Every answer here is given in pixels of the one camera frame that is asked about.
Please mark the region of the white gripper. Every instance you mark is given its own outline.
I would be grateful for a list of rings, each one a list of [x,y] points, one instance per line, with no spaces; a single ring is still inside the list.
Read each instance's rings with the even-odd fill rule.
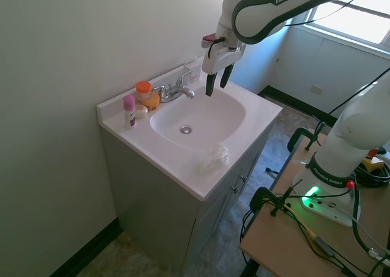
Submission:
[[[206,50],[202,71],[208,74],[205,88],[205,94],[207,96],[212,96],[217,72],[223,69],[224,72],[220,80],[220,87],[225,88],[232,73],[234,63],[242,58],[245,48],[246,46],[242,45],[232,50],[224,43],[218,43]]]

